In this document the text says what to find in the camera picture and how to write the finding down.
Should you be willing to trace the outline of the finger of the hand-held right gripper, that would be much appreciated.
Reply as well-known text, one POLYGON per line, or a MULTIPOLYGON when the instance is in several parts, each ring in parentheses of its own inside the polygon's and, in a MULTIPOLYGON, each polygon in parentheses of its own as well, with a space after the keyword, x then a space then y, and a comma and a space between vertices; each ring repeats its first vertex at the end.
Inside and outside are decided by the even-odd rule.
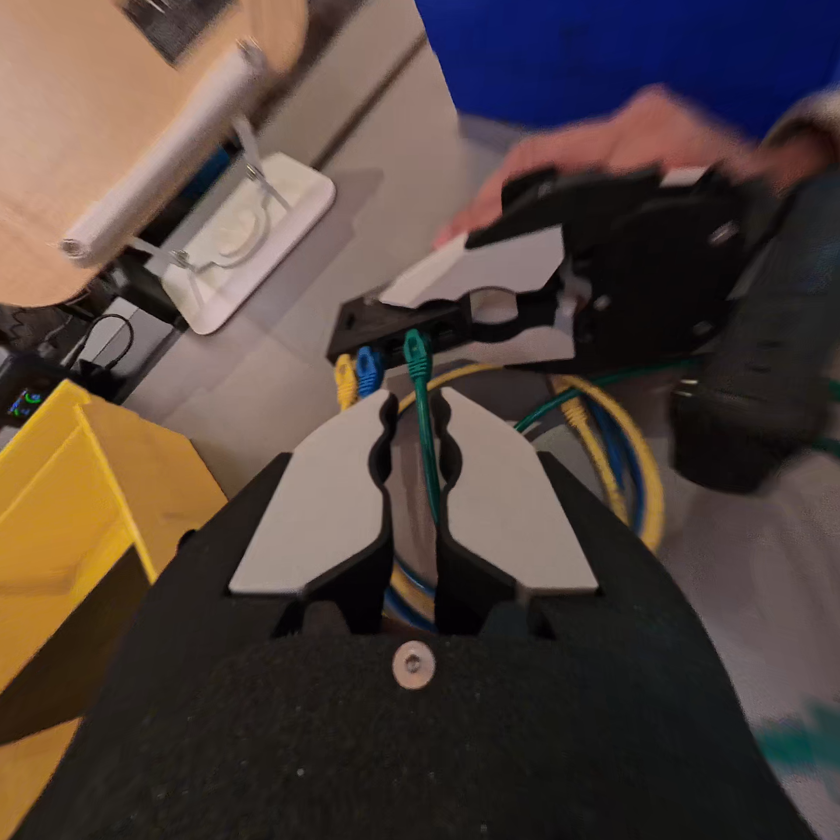
POLYGON ((564 260, 561 226, 477 248, 468 248, 466 242, 462 234, 405 269, 380 292, 380 302, 418 309, 431 301, 459 301, 487 289, 537 291, 564 260))
POLYGON ((565 361, 574 357, 575 294, 472 294, 470 361, 565 361))

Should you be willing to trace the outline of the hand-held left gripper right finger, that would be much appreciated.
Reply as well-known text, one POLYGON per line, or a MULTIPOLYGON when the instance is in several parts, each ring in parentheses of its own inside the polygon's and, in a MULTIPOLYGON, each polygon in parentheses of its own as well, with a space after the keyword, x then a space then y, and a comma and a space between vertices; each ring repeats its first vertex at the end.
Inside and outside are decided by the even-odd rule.
POLYGON ((499 605, 593 595, 599 584, 538 451, 450 386, 435 393, 435 623, 474 635, 499 605))

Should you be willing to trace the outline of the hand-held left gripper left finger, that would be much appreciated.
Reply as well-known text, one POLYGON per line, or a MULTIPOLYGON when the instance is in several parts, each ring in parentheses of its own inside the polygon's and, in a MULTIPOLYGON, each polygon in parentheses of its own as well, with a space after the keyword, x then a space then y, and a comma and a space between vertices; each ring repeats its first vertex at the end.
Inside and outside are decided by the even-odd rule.
POLYGON ((378 634, 394 564, 385 483, 397 399, 376 391, 290 455, 229 584, 231 595, 333 602, 352 634, 378 634))

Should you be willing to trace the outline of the black ethernet port hub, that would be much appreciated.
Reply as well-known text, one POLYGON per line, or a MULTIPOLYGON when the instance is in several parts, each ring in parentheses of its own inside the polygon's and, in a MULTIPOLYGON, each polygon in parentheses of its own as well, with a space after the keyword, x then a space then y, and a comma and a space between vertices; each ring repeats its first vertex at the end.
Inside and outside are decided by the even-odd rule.
POLYGON ((385 370, 404 366, 406 333, 426 335, 432 354, 453 350, 471 341, 471 311, 467 302, 430 301, 420 308, 389 306, 372 297, 346 301, 332 330, 325 353, 330 363, 343 354, 357 356, 363 347, 375 350, 385 370))

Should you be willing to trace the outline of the blue plastic bin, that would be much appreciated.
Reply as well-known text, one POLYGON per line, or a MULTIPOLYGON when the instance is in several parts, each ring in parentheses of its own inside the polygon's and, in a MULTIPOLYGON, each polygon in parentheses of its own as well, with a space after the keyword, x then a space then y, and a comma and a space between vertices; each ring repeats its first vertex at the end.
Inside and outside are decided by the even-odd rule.
POLYGON ((666 87, 748 136, 838 81, 838 1, 416 1, 455 108, 552 129, 666 87))

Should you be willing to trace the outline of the person's right forearm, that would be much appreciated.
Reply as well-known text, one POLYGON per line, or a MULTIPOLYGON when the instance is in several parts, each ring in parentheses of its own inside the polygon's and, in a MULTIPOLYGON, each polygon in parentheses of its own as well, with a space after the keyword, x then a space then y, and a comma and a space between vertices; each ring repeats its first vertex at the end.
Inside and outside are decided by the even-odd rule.
POLYGON ((839 85, 816 91, 788 108, 762 140, 773 172, 799 181, 839 163, 839 85))

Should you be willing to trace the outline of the person's right hand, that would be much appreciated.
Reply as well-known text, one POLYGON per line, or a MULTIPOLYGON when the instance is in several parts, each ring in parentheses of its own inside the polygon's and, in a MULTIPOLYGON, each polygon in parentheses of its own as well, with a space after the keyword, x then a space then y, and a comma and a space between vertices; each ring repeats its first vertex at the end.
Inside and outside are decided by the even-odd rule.
POLYGON ((484 228, 501 215, 505 184, 549 169, 568 175, 663 173, 719 165, 738 181, 763 179, 783 187, 770 157, 723 122, 661 87, 634 95, 612 115, 528 136, 514 145, 473 200, 437 235, 433 248, 484 228))

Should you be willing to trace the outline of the yellow plastic bin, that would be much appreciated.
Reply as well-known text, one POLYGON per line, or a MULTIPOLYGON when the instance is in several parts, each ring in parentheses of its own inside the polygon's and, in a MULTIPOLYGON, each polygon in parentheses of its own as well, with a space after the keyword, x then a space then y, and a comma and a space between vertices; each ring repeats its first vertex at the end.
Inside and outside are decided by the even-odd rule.
POLYGON ((225 504, 192 442, 62 382, 1 457, 1 837, 47 786, 152 584, 225 504))

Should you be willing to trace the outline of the black power station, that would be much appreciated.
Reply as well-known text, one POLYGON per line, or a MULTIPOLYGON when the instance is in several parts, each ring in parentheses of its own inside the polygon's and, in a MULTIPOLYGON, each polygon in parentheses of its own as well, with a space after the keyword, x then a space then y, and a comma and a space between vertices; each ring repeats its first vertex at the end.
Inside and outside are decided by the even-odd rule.
POLYGON ((36 353, 10 352, 1 363, 1 428, 19 429, 71 372, 36 353))

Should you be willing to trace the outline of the wooden board tilting stand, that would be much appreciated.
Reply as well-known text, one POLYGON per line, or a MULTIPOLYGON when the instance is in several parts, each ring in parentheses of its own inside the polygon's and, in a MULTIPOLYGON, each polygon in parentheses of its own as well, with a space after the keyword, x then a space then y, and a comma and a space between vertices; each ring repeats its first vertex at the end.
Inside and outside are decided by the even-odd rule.
POLYGON ((193 331, 223 326, 335 197, 249 120, 308 25, 303 1, 2 1, 2 303, 65 303, 131 247, 193 331), (245 173, 185 244, 150 244, 231 133, 245 173))

